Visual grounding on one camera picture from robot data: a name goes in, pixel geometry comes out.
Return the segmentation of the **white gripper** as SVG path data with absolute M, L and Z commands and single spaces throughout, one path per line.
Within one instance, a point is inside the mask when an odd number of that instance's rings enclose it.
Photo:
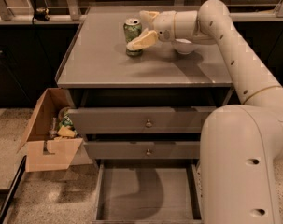
M 130 41 L 126 48 L 128 50 L 146 49 L 155 45 L 158 38 L 162 42 L 171 42 L 175 40 L 175 11 L 165 11 L 159 13 L 157 11 L 141 10 L 139 12 L 142 21 L 148 25 L 153 25 L 153 29 L 145 29 L 139 37 Z

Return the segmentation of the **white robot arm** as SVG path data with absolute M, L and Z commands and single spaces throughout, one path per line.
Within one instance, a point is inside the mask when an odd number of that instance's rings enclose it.
M 281 224 L 274 160 L 283 157 L 283 87 L 238 33 L 220 0 L 197 11 L 143 11 L 129 50 L 157 41 L 217 44 L 239 102 L 205 120 L 200 140 L 204 224 Z

